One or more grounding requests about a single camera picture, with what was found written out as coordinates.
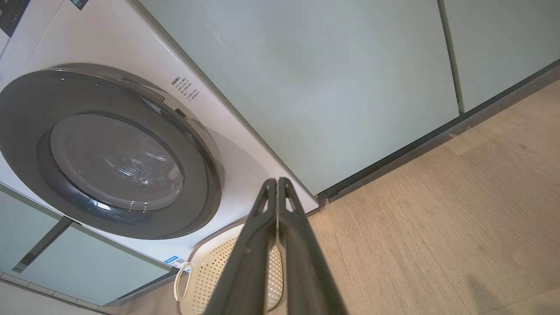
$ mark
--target sticker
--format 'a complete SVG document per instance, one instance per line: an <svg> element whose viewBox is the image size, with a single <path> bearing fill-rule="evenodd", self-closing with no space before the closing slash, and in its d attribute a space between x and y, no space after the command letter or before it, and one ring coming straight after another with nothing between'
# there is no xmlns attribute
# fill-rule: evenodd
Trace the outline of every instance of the sticker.
<svg viewBox="0 0 560 315"><path fill-rule="evenodd" d="M185 77L176 77L171 85L189 101L194 100L200 94L200 91L194 88L193 83Z"/></svg>
<svg viewBox="0 0 560 315"><path fill-rule="evenodd" d="M186 260L179 258L177 256L173 256L165 261L166 264L171 265L173 267L181 269L186 264ZM185 268L186 272L190 272L190 266Z"/></svg>
<svg viewBox="0 0 560 315"><path fill-rule="evenodd" d="M88 0L70 0L72 1L72 3L74 3L78 9L83 9L83 7L86 5Z"/></svg>

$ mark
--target white washing machine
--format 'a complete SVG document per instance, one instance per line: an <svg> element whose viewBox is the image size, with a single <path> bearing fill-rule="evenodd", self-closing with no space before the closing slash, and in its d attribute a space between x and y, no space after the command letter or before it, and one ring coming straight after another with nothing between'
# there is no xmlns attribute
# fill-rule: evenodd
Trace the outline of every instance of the white washing machine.
<svg viewBox="0 0 560 315"><path fill-rule="evenodd" d="M0 35L4 185L167 263L247 215L267 178L318 207L133 3L20 16Z"/></svg>

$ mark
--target blue and white label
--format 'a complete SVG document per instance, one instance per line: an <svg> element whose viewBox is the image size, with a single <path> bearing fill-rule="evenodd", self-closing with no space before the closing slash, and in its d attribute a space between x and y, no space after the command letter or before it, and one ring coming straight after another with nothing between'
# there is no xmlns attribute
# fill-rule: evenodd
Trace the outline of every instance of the blue and white label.
<svg viewBox="0 0 560 315"><path fill-rule="evenodd" d="M168 260L165 261L166 264L171 265L173 267L179 268L181 269L185 264L186 264L186 260L179 258L177 256L173 256L171 258L169 258ZM190 266L187 266L185 268L186 272L190 272Z"/></svg>

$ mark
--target front-loading washing machine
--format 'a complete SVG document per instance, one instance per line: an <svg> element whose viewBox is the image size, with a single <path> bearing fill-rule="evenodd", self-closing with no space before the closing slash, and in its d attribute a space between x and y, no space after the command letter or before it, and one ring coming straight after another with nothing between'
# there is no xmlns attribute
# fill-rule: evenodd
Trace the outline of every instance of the front-loading washing machine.
<svg viewBox="0 0 560 315"><path fill-rule="evenodd" d="M247 215L267 178L291 178L304 209L318 207L128 0L31 0L3 35L11 189L170 264Z"/></svg>

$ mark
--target laundry basket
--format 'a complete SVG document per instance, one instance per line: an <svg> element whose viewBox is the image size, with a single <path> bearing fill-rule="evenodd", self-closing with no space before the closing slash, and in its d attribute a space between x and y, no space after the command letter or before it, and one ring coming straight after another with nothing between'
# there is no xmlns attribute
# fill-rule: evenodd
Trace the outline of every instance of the laundry basket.
<svg viewBox="0 0 560 315"><path fill-rule="evenodd" d="M190 272L188 272L189 278L183 296L178 293L182 291L178 288L178 284L180 277L187 275L180 272L175 279L175 299L179 303L178 310L181 315L204 313L242 227L243 224L212 235L209 239L207 238L208 240L203 241L200 247L195 248L194 254L191 254L191 258L187 262L186 270L190 269ZM280 302L283 283L282 254L280 248L275 244L270 250L268 259L267 310L275 308Z"/></svg>

